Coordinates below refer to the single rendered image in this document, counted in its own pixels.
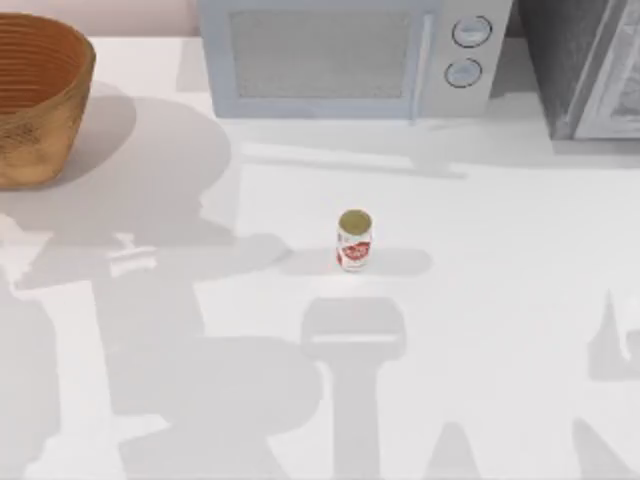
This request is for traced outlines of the red and white can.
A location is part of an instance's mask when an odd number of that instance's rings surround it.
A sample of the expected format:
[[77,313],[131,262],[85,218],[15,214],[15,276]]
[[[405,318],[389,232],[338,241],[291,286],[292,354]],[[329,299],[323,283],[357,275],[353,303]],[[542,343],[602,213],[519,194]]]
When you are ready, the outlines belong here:
[[340,216],[336,258],[343,270],[354,272],[366,266],[371,250],[372,228],[371,216],[364,210],[350,209]]

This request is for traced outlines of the microwave door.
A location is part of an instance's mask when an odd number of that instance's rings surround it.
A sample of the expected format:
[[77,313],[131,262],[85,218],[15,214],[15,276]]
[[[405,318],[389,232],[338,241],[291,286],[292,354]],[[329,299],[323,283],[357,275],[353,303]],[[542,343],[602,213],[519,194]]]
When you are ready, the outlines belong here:
[[220,118],[410,119],[440,0],[197,0]]

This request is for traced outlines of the round microwave knob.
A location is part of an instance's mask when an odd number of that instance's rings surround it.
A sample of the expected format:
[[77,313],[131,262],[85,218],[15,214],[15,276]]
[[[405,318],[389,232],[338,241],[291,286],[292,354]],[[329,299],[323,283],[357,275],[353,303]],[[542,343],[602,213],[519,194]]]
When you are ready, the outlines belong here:
[[449,64],[444,72],[447,84],[456,89],[474,86],[482,75],[482,65],[472,58],[456,60]]
[[477,48],[492,35],[493,26],[484,16],[471,16],[458,20],[452,29],[452,39],[461,48]]

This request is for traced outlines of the pale microwave oven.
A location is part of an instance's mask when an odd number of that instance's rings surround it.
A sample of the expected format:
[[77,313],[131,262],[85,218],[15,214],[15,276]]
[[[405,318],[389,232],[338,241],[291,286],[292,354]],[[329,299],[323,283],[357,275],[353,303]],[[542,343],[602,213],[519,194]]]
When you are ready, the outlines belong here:
[[[423,118],[473,117],[480,115],[489,100],[513,0],[440,0],[441,10],[433,26],[422,95]],[[484,16],[493,26],[491,37],[477,48],[461,48],[452,39],[456,22]],[[449,86],[445,69],[452,62],[472,58],[483,68],[481,79],[465,89]]]

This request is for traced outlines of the brown woven basket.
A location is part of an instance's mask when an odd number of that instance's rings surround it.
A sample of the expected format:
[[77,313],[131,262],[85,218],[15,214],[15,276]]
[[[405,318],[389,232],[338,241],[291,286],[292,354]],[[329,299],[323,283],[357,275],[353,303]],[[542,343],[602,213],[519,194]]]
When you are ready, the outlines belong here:
[[75,28],[0,12],[0,189],[39,186],[61,173],[95,64],[94,46]]

